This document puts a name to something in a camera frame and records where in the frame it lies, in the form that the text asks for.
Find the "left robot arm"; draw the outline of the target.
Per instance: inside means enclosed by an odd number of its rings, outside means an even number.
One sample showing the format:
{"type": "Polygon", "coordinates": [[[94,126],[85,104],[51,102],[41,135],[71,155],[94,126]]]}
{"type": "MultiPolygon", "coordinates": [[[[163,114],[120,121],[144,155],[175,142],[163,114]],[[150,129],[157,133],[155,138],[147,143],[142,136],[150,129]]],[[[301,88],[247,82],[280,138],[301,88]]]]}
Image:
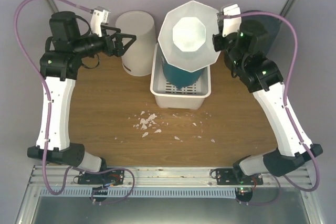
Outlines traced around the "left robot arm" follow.
{"type": "Polygon", "coordinates": [[[94,9],[87,32],[81,34],[77,22],[82,19],[80,16],[70,11],[52,14],[52,36],[47,38],[39,61],[44,91],[40,134],[35,146],[27,150],[30,158],[90,171],[96,184],[108,179],[106,162],[89,154],[83,144],[70,141],[68,123],[71,96],[78,70],[84,66],[83,58],[99,53],[121,57],[137,39],[109,27],[109,15],[108,10],[94,9]]]}

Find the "white faceted bin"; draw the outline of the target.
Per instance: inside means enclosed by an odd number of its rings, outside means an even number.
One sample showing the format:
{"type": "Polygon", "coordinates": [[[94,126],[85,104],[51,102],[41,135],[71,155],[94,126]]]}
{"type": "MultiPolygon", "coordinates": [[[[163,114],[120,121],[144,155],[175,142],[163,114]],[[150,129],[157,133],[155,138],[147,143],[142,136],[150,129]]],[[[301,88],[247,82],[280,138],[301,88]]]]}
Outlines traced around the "white faceted bin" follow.
{"type": "Polygon", "coordinates": [[[212,41],[218,32],[217,13],[217,9],[197,1],[189,1],[167,13],[158,42],[168,64],[195,72],[217,61],[219,52],[212,41]]]}

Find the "white cylindrical bin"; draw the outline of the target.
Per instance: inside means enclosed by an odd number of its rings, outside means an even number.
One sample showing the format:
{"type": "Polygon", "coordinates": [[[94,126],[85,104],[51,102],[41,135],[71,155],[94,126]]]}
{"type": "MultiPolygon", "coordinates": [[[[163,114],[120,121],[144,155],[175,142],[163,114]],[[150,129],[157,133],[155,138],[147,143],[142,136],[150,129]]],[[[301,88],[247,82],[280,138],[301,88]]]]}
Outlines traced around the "white cylindrical bin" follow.
{"type": "Polygon", "coordinates": [[[121,57],[124,70],[136,77],[151,74],[156,45],[153,17],[147,12],[132,10],[120,15],[115,24],[123,33],[136,36],[136,41],[121,57]]]}

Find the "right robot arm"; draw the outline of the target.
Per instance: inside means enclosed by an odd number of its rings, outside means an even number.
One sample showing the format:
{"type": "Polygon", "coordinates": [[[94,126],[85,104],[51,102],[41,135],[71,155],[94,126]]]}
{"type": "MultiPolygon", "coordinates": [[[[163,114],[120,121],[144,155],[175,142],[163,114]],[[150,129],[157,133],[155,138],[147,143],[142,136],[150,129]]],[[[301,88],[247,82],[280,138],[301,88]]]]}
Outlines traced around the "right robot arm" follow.
{"type": "Polygon", "coordinates": [[[218,23],[213,35],[215,51],[224,52],[224,61],[232,77],[238,77],[263,109],[277,141],[275,150],[246,156],[233,164],[233,180],[240,185],[252,175],[271,173],[280,177],[321,155],[323,149],[313,144],[302,129],[293,109],[284,98],[285,83],[276,63],[265,54],[269,40],[267,29],[256,20],[234,25],[218,23]]]}

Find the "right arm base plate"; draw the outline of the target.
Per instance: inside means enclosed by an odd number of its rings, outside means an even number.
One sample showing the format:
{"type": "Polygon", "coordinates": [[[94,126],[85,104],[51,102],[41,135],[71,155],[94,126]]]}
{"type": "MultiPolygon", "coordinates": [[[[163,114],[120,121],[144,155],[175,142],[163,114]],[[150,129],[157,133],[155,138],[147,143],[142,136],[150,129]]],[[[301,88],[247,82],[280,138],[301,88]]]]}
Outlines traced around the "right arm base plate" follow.
{"type": "Polygon", "coordinates": [[[209,175],[216,180],[217,185],[257,186],[264,184],[261,174],[251,176],[236,174],[233,168],[211,169],[209,175]]]}

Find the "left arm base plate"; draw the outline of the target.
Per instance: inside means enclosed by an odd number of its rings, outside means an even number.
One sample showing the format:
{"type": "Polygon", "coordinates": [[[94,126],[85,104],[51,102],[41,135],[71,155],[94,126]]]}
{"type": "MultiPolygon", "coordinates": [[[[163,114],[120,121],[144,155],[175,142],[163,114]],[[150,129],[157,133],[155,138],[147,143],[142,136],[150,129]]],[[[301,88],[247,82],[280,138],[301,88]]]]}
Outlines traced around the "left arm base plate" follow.
{"type": "Polygon", "coordinates": [[[124,179],[124,171],[117,169],[104,174],[91,174],[80,172],[75,176],[73,182],[79,185],[101,185],[101,186],[116,186],[122,185],[124,179]]]}

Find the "dark grey round bin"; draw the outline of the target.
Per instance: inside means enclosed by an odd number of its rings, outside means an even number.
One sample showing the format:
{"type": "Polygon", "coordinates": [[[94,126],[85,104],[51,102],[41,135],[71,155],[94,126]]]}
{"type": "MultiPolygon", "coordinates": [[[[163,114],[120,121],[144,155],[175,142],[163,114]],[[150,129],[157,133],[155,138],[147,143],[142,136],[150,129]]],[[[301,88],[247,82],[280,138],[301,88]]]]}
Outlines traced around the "dark grey round bin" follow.
{"type": "Polygon", "coordinates": [[[266,57],[280,29],[280,21],[257,10],[246,12],[233,49],[224,55],[225,65],[230,70],[247,68],[254,58],[266,57]]]}

